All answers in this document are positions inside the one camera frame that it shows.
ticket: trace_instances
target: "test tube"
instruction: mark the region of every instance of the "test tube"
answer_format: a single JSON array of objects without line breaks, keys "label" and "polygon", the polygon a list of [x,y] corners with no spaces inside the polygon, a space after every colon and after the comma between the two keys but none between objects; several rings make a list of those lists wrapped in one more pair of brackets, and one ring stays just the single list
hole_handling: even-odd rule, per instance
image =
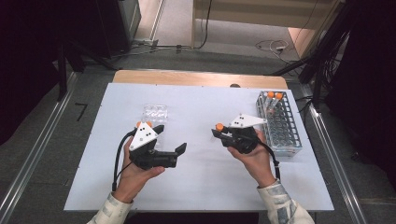
[{"label": "test tube", "polygon": [[271,102],[270,106],[268,107],[269,109],[274,109],[276,106],[277,102],[279,102],[283,97],[283,94],[281,92],[277,92],[275,99]]},{"label": "test tube", "polygon": [[268,91],[267,93],[267,98],[265,98],[265,102],[264,102],[264,108],[267,108],[268,105],[270,105],[271,101],[274,98],[274,92],[273,91]]}]

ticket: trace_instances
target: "white sleeve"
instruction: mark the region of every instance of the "white sleeve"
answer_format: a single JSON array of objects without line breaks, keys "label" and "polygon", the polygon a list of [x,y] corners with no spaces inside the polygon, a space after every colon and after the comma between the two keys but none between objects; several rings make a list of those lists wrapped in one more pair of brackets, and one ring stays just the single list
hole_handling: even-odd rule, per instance
[{"label": "white sleeve", "polygon": [[122,203],[110,193],[105,204],[88,224],[122,224],[131,207],[131,203]]},{"label": "white sleeve", "polygon": [[264,201],[272,224],[314,223],[308,212],[289,196],[278,180],[257,191]]}]

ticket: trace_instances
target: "orange cap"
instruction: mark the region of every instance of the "orange cap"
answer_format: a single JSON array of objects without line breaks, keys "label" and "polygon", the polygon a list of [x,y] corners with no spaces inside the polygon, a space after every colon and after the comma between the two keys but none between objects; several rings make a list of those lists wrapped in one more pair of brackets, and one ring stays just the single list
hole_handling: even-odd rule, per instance
[{"label": "orange cap", "polygon": [[[138,127],[140,126],[141,123],[142,123],[142,121],[137,122],[137,123],[136,123],[136,128],[138,128]],[[147,125],[148,125],[150,128],[152,128],[152,123],[151,123],[150,121],[147,121],[146,123],[147,123]]]},{"label": "orange cap", "polygon": [[216,124],[216,131],[221,132],[224,128],[224,125],[222,123],[218,123]]},{"label": "orange cap", "polygon": [[276,94],[276,99],[277,99],[277,100],[282,99],[282,97],[283,97],[283,94],[282,94],[281,92],[278,92],[278,93]]}]

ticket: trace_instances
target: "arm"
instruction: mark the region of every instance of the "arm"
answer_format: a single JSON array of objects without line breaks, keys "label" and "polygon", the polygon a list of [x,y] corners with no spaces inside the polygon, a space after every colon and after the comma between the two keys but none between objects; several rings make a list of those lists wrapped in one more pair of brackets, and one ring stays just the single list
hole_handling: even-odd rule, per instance
[{"label": "arm", "polygon": [[[264,142],[262,132],[257,131],[260,140]],[[244,163],[250,175],[259,184],[258,192],[268,210],[271,223],[314,223],[312,217],[295,202],[271,172],[268,151],[261,145],[249,154],[240,154],[233,147],[228,147],[230,153]]]},{"label": "arm", "polygon": [[120,175],[120,183],[116,191],[110,193],[103,207],[88,224],[121,224],[131,210],[134,198],[152,177],[160,175],[165,169],[154,167],[147,171],[135,166],[129,160],[129,145],[132,137],[124,146],[124,159],[122,168],[126,167]]}]

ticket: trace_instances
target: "person's left hand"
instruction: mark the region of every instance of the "person's left hand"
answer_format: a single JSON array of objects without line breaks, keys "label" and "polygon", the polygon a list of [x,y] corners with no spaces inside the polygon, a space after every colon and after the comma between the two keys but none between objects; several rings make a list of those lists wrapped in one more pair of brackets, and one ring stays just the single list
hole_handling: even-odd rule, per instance
[{"label": "person's left hand", "polygon": [[[132,143],[133,137],[130,137],[128,142],[124,145],[124,159],[122,168],[127,166],[131,160],[129,159],[129,145]],[[146,182],[152,177],[160,175],[165,171],[165,168],[153,167],[149,170],[143,170],[133,163],[130,164],[120,175],[120,183],[113,197],[123,203],[131,203],[137,193],[145,186]]]}]

